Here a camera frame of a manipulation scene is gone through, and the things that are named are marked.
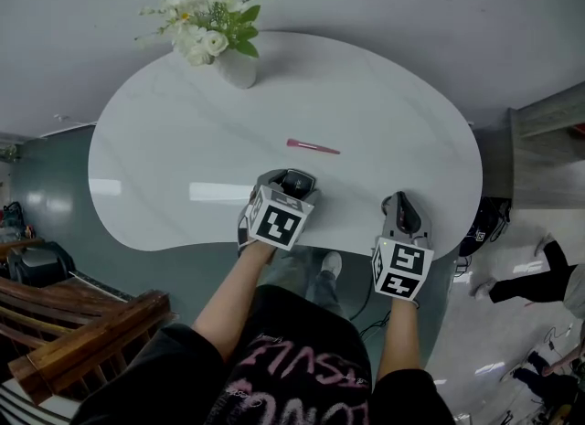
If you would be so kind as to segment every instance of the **table top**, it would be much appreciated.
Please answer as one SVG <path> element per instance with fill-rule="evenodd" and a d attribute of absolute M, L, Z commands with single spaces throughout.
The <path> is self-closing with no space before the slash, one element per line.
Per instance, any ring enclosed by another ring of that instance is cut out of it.
<path fill-rule="evenodd" d="M 137 250 L 236 241 L 258 175 L 298 168 L 323 196 L 299 244 L 370 255 L 382 200 L 404 190 L 431 218 L 435 259 L 472 225 L 477 143 L 429 84 L 362 48 L 263 32 L 259 78 L 228 85 L 176 53 L 114 94 L 91 140 L 89 181 L 104 227 Z M 288 139 L 341 154 L 287 147 Z"/>

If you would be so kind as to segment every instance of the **flower vase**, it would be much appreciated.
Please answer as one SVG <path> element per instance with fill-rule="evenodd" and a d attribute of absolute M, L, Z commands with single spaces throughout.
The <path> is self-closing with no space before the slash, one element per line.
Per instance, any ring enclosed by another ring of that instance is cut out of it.
<path fill-rule="evenodd" d="M 238 89 L 248 89 L 256 82 L 257 59 L 235 49 L 226 49 L 213 61 L 219 75 Z"/>

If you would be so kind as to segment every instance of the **flower bouquet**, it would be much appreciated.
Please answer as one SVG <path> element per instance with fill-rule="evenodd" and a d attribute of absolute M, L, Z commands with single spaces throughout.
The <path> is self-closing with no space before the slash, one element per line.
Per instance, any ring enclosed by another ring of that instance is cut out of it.
<path fill-rule="evenodd" d="M 163 17 L 165 24 L 152 35 L 170 34 L 174 50 L 191 65 L 217 64 L 224 78 L 247 88 L 256 79 L 251 59 L 259 56 L 250 40 L 258 35 L 252 23 L 260 6 L 252 1 L 162 0 L 160 8 L 145 7 L 140 14 Z"/>

